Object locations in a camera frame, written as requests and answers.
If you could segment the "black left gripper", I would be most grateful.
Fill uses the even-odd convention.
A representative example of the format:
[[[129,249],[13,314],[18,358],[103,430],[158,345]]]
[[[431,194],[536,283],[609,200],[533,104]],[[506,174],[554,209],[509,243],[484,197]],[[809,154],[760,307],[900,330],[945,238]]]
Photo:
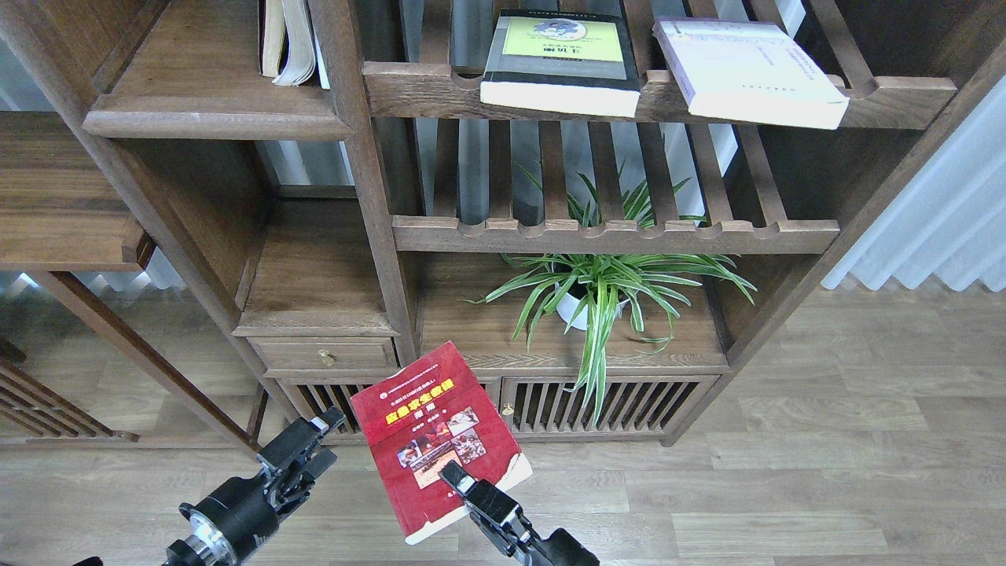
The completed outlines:
[[[316,448],[345,421],[338,407],[297,419],[256,455],[263,468],[252,479],[230,477],[197,505],[181,504],[192,534],[179,543],[179,563],[240,565],[255,554],[336,461],[329,449]]]

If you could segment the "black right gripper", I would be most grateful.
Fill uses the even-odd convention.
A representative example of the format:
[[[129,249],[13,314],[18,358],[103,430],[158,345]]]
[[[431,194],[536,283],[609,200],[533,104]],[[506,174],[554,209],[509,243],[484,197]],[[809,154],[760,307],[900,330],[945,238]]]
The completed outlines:
[[[540,537],[515,499],[487,480],[475,480],[457,460],[449,460],[439,476],[464,497],[468,515],[501,554],[521,565],[599,565],[567,530]]]

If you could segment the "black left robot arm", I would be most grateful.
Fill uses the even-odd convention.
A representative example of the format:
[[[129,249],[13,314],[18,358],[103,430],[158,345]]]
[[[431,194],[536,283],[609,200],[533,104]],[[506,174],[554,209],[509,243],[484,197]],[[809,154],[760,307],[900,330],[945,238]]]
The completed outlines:
[[[240,565],[248,559],[336,461],[336,454],[318,447],[345,420],[336,407],[309,421],[299,417],[256,455],[263,468],[252,479],[230,477],[197,505],[181,504],[192,534],[169,545],[164,563]]]

